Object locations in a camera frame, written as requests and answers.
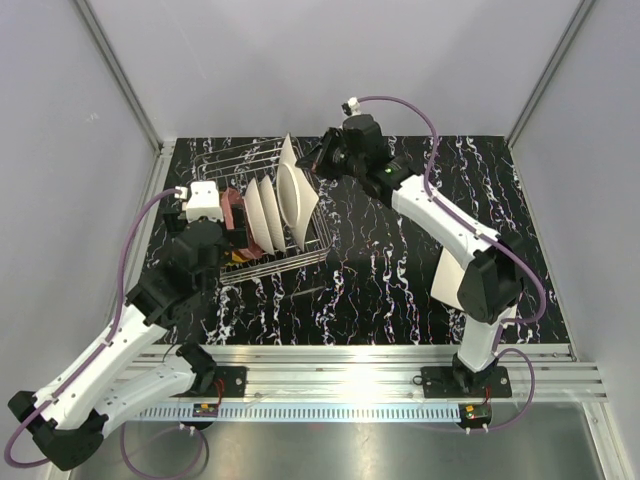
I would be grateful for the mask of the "orange polka dot plate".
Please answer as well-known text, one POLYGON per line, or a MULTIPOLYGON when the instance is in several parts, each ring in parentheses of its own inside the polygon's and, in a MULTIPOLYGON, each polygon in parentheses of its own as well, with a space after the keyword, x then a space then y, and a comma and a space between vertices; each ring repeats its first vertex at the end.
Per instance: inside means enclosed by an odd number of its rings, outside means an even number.
POLYGON ((239 252, 233 251, 231 253, 230 262, 232 264, 244 264, 244 263, 248 262, 248 259, 244 258, 239 252))

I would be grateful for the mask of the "metal wire dish rack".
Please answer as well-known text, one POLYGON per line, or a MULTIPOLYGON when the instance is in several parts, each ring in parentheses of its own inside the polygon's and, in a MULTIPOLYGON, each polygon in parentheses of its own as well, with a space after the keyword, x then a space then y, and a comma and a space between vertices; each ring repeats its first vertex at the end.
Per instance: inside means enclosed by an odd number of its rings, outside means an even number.
MULTIPOLYGON (((219 190, 232 187, 244 193, 252 180, 260 181, 266 176, 276 179, 284 143, 283 137, 258 138, 251 143, 229 144, 220 150, 200 153, 193 158, 195 178, 212 180, 219 190)), ((227 266, 220 273, 221 282, 232 285, 307 267, 325 260, 331 250, 329 228, 320 206, 311 214, 304 247, 297 245, 288 226, 283 227, 283 233, 285 251, 227 266)))

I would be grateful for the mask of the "pink polka dot plate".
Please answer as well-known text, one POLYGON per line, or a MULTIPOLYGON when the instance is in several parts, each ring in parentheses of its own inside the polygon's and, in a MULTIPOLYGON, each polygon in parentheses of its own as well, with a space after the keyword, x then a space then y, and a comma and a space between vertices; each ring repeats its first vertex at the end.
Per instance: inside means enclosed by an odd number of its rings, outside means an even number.
POLYGON ((221 195, 221 206, 226 238, 233 252, 245 261, 260 259, 263 250, 253 238, 242 195, 234 188, 227 188, 221 195))

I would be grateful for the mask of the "white square plate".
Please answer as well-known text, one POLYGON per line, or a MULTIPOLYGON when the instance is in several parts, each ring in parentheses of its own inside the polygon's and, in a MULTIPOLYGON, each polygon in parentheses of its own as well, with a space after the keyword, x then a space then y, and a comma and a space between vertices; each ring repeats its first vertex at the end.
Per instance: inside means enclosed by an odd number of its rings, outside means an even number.
POLYGON ((319 197, 296 161, 292 140, 287 134, 280 151, 276 193, 282 218, 296 245, 304 251, 307 229, 319 197))
POLYGON ((431 296, 444 305, 462 311, 458 300, 458 289, 464 277, 464 270, 453 255, 442 249, 431 286, 431 296))

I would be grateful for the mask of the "floral patterned brown plate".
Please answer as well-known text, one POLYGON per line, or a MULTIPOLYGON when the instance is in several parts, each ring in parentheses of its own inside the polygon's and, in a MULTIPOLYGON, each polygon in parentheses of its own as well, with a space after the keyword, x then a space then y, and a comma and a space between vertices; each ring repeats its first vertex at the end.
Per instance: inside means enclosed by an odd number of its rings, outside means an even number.
POLYGON ((280 210, 271 178, 268 175, 260 181, 259 193, 273 247, 276 251, 285 253, 286 242, 280 210))

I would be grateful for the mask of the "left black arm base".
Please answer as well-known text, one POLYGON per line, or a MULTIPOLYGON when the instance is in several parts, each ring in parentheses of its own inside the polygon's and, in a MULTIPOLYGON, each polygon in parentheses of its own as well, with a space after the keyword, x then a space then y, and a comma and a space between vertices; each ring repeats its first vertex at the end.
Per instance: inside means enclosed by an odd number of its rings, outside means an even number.
POLYGON ((218 365, 214 373, 197 374, 194 384, 178 398, 217 397, 242 399, 245 396, 248 368, 218 365))

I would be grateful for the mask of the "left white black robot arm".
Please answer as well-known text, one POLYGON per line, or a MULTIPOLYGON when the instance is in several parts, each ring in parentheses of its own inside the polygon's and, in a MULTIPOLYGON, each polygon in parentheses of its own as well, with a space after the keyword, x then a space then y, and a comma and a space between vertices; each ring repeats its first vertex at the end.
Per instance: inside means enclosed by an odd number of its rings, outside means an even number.
POLYGON ((109 326, 48 385, 19 391, 8 402, 20 428, 61 471, 84 463, 120 425, 171 396, 243 394, 245 368, 218 366, 196 343, 115 383, 146 347, 191 317, 231 257, 234 234, 223 208, 198 207, 174 218, 177 230, 159 262, 139 277, 109 326))

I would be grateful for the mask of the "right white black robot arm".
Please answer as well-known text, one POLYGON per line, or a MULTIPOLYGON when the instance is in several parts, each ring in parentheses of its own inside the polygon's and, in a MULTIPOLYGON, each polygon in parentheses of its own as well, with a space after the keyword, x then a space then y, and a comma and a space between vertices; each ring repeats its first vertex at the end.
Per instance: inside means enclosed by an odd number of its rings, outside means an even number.
POLYGON ((524 287, 524 272, 512 258, 518 242, 501 239, 436 193, 420 161, 392 155, 370 114, 349 116, 341 127, 329 128, 296 164, 324 179, 354 178, 369 197, 420 226, 442 246, 442 256, 453 259, 462 271, 455 296, 465 315, 452 360, 453 385, 465 397, 480 394, 497 363, 499 323, 524 287))

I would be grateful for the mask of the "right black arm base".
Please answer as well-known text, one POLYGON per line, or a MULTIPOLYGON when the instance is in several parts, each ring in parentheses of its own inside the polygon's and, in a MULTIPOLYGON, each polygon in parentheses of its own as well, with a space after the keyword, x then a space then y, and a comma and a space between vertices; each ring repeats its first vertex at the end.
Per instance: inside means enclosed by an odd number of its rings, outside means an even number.
POLYGON ((511 398, 512 387, 505 367, 490 366, 482 372, 468 373, 452 366, 424 366, 412 378, 427 399, 511 398))

